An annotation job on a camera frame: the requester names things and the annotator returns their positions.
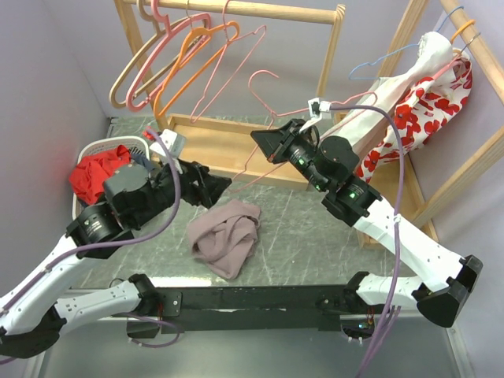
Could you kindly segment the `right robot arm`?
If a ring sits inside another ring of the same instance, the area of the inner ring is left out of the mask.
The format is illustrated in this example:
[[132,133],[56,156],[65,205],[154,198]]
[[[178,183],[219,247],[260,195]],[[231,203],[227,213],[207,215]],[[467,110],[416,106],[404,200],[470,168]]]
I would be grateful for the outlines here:
[[290,163],[323,193],[321,203],[335,219],[375,239],[414,273],[397,278],[356,273],[346,286],[348,310],[415,308],[433,324],[451,327],[473,292],[482,261],[448,250],[396,213],[385,197],[354,175],[359,158],[346,139],[319,139],[317,132],[302,132],[304,123],[292,119],[281,128],[252,131],[250,136],[268,162]]

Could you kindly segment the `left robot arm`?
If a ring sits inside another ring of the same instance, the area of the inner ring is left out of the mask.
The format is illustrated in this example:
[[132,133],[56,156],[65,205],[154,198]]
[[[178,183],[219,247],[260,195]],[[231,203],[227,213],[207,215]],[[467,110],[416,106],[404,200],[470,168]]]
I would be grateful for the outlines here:
[[133,232],[158,214],[177,212],[182,201],[210,208],[231,183],[196,161],[165,165],[155,176],[142,165],[121,166],[104,182],[101,200],[82,210],[49,255],[1,298],[1,355],[34,357],[62,335],[103,317],[157,316],[162,299],[145,274],[88,295],[63,295],[80,275],[121,247],[147,241]]

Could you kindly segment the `mauve pink top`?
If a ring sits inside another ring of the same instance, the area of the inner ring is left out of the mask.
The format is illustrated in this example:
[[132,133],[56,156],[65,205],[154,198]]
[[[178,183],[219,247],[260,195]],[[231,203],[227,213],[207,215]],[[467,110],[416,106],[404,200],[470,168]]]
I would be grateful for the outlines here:
[[258,241],[261,208],[232,199],[213,207],[187,226],[194,259],[226,280],[235,279]]

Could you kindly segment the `red top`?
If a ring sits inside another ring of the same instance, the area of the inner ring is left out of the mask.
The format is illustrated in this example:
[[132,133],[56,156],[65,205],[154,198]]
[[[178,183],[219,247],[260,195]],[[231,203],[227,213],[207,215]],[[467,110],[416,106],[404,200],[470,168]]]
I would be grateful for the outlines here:
[[124,145],[83,157],[69,176],[74,194],[87,205],[95,204],[103,193],[103,183],[130,162],[130,152]]

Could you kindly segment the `navy blue printed top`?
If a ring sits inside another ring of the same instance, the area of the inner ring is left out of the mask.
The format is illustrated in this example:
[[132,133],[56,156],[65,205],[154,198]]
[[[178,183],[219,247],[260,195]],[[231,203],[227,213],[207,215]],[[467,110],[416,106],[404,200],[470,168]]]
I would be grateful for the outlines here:
[[141,165],[148,172],[153,172],[156,169],[155,164],[146,157],[145,154],[130,153],[131,160],[137,165]]

